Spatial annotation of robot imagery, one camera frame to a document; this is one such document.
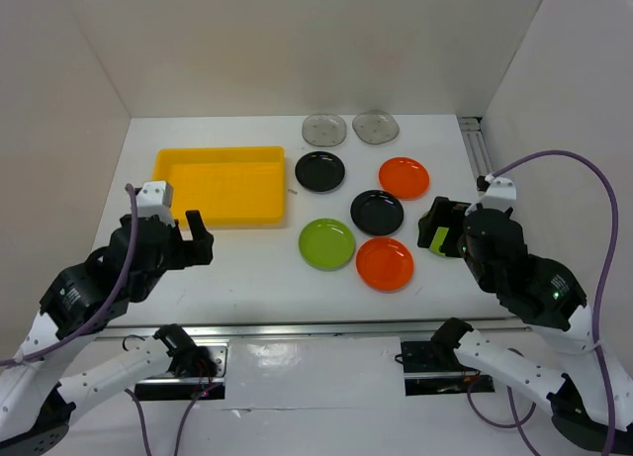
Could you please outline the orange plate front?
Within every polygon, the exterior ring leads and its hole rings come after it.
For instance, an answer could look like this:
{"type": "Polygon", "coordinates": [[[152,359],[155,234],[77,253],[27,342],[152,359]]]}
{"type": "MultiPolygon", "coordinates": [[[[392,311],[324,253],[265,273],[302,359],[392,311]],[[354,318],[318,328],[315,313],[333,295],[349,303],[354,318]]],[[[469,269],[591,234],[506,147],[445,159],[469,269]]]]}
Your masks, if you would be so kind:
{"type": "Polygon", "coordinates": [[[388,237],[375,237],[363,243],[356,254],[355,266],[367,286],[386,293],[404,288],[414,273],[409,250],[388,237]]]}

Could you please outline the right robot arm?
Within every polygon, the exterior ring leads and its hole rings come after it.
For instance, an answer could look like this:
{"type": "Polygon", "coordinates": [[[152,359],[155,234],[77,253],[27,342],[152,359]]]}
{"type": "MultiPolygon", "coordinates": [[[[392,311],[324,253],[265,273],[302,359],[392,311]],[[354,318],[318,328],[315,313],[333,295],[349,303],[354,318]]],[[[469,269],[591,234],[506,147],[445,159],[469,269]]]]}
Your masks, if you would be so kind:
{"type": "Polygon", "coordinates": [[[431,356],[443,369],[481,370],[515,388],[551,416],[557,431],[587,451],[632,452],[632,380],[592,335],[592,311],[573,272],[529,252],[512,209],[438,196],[418,222],[418,246],[440,244],[464,260],[479,288],[537,332],[558,355],[548,369],[486,339],[451,318],[431,337],[431,356]]]}

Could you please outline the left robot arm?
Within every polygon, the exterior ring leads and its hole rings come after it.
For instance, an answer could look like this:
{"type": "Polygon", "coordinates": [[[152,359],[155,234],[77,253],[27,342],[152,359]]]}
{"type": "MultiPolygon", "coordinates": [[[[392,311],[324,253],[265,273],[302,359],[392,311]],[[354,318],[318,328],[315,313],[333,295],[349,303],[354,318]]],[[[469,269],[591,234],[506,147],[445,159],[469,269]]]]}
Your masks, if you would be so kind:
{"type": "Polygon", "coordinates": [[[198,212],[186,218],[189,240],[159,215],[125,215],[108,245],[53,280],[19,351],[2,365],[2,454],[45,454],[81,416],[146,378],[195,371],[210,376],[215,364],[209,352],[178,324],[161,326],[104,364],[65,374],[110,321],[148,298],[166,272],[211,263],[213,236],[198,212]]]}

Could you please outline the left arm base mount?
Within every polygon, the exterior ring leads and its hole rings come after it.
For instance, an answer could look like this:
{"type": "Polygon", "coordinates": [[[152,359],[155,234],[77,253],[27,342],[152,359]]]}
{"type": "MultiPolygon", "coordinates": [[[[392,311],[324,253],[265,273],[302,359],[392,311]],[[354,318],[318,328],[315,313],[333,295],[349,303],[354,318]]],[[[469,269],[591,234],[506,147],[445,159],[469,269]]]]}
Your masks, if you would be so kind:
{"type": "Polygon", "coordinates": [[[141,402],[185,402],[201,395],[202,401],[220,401],[226,396],[228,344],[203,342],[196,360],[186,368],[174,364],[158,374],[133,385],[141,402]]]}

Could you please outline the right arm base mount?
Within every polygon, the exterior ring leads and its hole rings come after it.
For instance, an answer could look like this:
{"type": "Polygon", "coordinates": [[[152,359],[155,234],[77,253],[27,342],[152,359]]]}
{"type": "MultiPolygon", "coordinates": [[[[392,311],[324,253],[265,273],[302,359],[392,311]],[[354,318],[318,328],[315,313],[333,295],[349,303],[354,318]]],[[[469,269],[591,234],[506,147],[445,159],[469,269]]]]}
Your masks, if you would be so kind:
{"type": "Polygon", "coordinates": [[[402,366],[407,397],[492,393],[490,376],[460,364],[453,355],[430,340],[402,341],[394,360],[402,366]]]}

